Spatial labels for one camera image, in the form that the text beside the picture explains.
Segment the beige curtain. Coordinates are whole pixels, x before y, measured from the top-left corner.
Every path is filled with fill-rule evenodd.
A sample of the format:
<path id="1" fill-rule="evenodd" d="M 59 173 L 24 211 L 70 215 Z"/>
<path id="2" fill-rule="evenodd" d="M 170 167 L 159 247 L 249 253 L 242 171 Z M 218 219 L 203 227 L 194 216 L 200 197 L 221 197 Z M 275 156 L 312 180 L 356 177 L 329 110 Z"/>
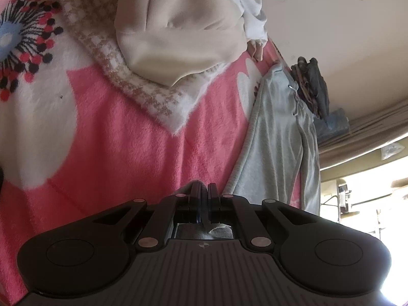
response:
<path id="1" fill-rule="evenodd" d="M 350 130 L 319 145 L 320 168 L 335 167 L 407 136 L 407 100 L 350 122 Z"/>

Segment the black folded garment on stack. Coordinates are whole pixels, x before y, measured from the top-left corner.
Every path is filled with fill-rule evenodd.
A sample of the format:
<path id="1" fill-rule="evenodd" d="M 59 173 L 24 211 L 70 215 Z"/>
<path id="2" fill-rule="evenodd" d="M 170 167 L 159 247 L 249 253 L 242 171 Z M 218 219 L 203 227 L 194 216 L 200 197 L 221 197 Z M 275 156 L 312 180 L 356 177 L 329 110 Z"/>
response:
<path id="1" fill-rule="evenodd" d="M 321 119 L 325 120 L 329 115 L 329 96 L 328 88 L 324 78 L 320 73 L 318 61 L 316 58 L 311 58 L 309 62 L 304 57 L 299 57 L 297 65 L 301 71 L 301 74 L 306 77 L 309 83 L 309 89 L 311 89 L 313 97 L 317 102 L 317 109 Z"/>

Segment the pink floral blanket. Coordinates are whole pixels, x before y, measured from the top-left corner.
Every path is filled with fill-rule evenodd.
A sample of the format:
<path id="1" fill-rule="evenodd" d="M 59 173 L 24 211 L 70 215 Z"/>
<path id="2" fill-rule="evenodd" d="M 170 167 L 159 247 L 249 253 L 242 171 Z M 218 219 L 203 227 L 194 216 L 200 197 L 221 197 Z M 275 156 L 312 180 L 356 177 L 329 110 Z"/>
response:
<path id="1" fill-rule="evenodd" d="M 109 82 L 71 37 L 56 0 L 1 0 L 1 303 L 26 294 L 17 253 L 36 234 L 191 180 L 223 189 L 244 143 L 261 78 L 278 60 L 242 55 L 177 134 Z"/>

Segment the folding table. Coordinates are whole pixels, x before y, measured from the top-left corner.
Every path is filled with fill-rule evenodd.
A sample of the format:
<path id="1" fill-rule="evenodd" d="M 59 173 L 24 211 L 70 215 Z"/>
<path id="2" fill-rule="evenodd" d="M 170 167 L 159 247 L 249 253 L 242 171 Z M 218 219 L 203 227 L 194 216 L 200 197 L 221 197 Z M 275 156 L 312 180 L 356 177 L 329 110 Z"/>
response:
<path id="1" fill-rule="evenodd" d="M 344 179 L 331 180 L 321 184 L 320 216 L 340 223 L 341 219 L 359 214 L 352 209 L 351 190 Z"/>

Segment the blue water bottle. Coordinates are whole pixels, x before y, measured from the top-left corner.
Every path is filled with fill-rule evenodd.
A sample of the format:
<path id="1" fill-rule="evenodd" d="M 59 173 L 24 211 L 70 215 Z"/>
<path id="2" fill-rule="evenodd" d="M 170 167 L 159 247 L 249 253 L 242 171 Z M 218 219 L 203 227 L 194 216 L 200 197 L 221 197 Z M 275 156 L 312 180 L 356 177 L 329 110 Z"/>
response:
<path id="1" fill-rule="evenodd" d="M 343 108 L 329 113 L 325 119 L 314 118 L 314 125 L 318 144 L 350 131 L 349 119 Z"/>

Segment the grey sweatpants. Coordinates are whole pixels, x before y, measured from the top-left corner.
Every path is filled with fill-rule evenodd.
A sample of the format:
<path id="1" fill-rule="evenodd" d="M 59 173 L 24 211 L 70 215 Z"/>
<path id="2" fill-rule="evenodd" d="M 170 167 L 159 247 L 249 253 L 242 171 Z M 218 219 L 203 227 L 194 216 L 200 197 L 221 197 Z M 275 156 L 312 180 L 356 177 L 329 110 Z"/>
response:
<path id="1" fill-rule="evenodd" d="M 267 198 L 290 204 L 297 180 L 296 207 L 319 214 L 320 161 L 313 115 L 299 98 L 297 83 L 277 63 L 261 80 L 244 145 L 223 191 L 257 205 Z"/>

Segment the beige garment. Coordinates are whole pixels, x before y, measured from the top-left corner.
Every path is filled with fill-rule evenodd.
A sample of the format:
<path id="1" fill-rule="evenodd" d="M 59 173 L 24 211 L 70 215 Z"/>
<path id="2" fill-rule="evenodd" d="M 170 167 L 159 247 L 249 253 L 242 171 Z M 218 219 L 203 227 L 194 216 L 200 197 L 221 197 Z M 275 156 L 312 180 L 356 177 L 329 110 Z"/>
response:
<path id="1" fill-rule="evenodd" d="M 118 46 L 128 68 L 164 86 L 263 46 L 248 42 L 244 19 L 232 0 L 118 0 Z"/>

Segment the olive cabinet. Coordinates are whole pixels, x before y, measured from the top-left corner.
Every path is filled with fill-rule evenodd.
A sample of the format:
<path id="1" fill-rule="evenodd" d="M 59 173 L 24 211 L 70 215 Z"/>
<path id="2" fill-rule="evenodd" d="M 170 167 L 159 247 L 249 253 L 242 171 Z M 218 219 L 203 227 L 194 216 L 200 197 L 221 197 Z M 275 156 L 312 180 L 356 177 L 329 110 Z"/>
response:
<path id="1" fill-rule="evenodd" d="M 336 180 L 338 178 L 347 177 L 348 175 L 368 171 L 369 169 L 374 169 L 383 164 L 388 164 L 407 157 L 407 138 L 398 140 L 398 143 L 404 146 L 404 149 L 386 160 L 382 160 L 381 150 L 377 149 L 335 167 L 321 170 L 321 182 Z"/>

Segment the white garment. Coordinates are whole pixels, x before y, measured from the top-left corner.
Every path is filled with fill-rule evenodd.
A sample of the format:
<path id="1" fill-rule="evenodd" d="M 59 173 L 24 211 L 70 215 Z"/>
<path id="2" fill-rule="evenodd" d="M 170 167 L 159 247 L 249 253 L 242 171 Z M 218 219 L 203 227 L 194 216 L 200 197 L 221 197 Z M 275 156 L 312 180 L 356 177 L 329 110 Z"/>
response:
<path id="1" fill-rule="evenodd" d="M 262 10 L 262 0 L 232 0 L 244 19 L 244 31 L 248 42 L 256 42 L 263 47 L 268 41 L 265 29 L 267 17 Z"/>

